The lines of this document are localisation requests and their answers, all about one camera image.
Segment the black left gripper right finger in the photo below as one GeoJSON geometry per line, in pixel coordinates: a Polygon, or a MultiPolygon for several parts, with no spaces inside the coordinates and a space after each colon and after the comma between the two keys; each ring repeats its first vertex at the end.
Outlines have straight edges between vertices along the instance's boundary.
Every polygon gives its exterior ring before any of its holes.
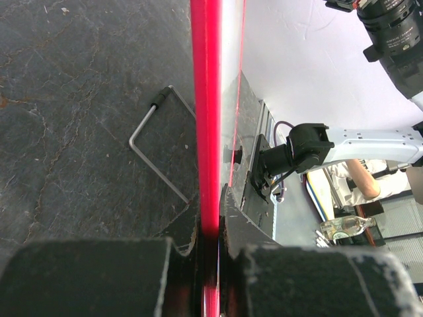
{"type": "Polygon", "coordinates": [[[226,316],[421,316],[414,285],[391,253],[285,247],[220,198],[220,301],[226,316]]]}

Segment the pink framed whiteboard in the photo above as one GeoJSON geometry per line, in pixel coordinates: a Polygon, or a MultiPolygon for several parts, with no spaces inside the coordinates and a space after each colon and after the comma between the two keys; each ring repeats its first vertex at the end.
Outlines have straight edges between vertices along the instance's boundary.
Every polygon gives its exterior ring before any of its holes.
{"type": "Polygon", "coordinates": [[[221,190],[233,183],[245,1],[191,1],[202,237],[201,315],[220,315],[221,190]]]}

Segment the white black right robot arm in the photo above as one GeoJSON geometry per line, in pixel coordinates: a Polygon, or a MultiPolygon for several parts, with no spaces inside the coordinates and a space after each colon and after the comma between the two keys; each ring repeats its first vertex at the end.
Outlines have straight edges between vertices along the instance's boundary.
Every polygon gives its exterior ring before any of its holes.
{"type": "MultiPolygon", "coordinates": [[[[422,2],[325,1],[325,7],[355,12],[372,45],[363,51],[378,62],[395,88],[422,107],[422,2]]],[[[348,159],[387,159],[422,166],[422,124],[403,130],[341,130],[323,123],[291,128],[286,143],[271,148],[258,138],[250,182],[266,199],[289,175],[305,174],[348,159]]]]}

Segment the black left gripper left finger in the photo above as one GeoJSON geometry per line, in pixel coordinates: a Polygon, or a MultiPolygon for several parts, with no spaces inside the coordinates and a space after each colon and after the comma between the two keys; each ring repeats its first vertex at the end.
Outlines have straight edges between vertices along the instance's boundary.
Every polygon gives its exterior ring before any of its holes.
{"type": "Polygon", "coordinates": [[[1,275],[2,316],[199,316],[197,199],[151,238],[46,240],[1,275]]]}

